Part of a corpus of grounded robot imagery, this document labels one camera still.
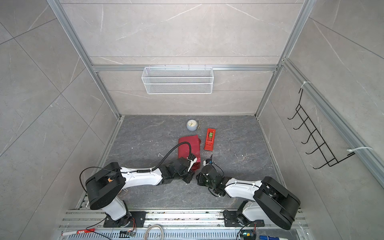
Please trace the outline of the dark red wrapping paper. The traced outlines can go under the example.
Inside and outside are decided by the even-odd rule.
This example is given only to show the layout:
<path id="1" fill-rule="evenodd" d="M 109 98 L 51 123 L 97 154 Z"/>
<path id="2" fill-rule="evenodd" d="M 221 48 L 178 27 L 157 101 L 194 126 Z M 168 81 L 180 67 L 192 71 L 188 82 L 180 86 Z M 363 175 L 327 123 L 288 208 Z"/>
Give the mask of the dark red wrapping paper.
<path id="1" fill-rule="evenodd" d="M 179 138 L 179 144 L 188 142 L 191 145 L 191 153 L 197 157 L 196 163 L 191 170 L 197 171 L 201 166 L 201 140 L 198 135 Z M 184 144 L 178 147 L 178 158 L 187 158 L 189 156 L 189 146 Z"/>

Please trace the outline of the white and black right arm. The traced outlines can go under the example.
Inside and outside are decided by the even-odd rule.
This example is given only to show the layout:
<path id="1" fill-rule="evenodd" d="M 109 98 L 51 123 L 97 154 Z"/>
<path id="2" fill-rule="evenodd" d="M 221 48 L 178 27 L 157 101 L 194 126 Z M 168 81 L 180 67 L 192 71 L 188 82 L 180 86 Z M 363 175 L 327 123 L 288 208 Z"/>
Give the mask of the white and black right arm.
<path id="1" fill-rule="evenodd" d="M 205 166 L 197 175 L 199 186 L 208 187 L 218 197 L 245 199 L 237 211 L 224 213 L 231 223 L 241 226 L 268 217 L 275 225 L 290 230 L 300 208 L 300 200 L 272 177 L 261 181 L 241 181 L 221 176 L 213 167 Z"/>

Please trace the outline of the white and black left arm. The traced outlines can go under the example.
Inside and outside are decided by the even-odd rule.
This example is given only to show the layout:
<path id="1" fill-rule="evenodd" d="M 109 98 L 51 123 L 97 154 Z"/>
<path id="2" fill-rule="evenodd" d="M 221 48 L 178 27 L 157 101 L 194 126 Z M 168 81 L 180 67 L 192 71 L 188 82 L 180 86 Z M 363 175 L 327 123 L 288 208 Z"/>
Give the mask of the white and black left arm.
<path id="1" fill-rule="evenodd" d="M 167 157 L 182 145 L 188 146 L 187 157 L 164 164 Z M 88 195 L 90 209 L 102 210 L 106 213 L 105 228 L 125 227 L 133 223 L 133 215 L 129 212 L 127 204 L 118 197 L 122 190 L 137 186 L 166 185 L 174 180 L 183 180 L 188 184 L 195 174 L 192 166 L 197 160 L 198 158 L 192 153 L 191 144 L 181 142 L 173 147 L 155 167 L 131 169 L 112 162 L 103 168 L 94 167 L 99 171 L 80 183 Z"/>

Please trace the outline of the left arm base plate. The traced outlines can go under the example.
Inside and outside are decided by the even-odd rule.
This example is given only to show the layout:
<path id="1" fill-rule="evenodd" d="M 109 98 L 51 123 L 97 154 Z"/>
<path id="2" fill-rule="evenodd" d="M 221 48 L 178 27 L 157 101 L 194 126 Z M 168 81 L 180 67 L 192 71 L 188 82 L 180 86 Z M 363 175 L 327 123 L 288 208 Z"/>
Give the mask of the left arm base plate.
<path id="1" fill-rule="evenodd" d="M 114 221 L 110 215 L 107 215 L 104 221 L 104 228 L 142 228 L 146 219 L 146 212 L 128 212 L 121 219 Z"/>

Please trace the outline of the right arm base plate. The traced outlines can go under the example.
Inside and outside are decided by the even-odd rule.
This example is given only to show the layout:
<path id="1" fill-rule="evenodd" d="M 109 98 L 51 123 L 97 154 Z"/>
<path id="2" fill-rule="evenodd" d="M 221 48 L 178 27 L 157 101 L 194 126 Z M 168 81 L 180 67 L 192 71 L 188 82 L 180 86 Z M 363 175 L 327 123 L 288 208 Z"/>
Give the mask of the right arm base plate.
<path id="1" fill-rule="evenodd" d="M 264 220 L 250 221 L 238 211 L 224 210 L 222 213 L 226 227 L 246 227 L 248 225 L 255 225 L 256 227 L 265 226 Z"/>

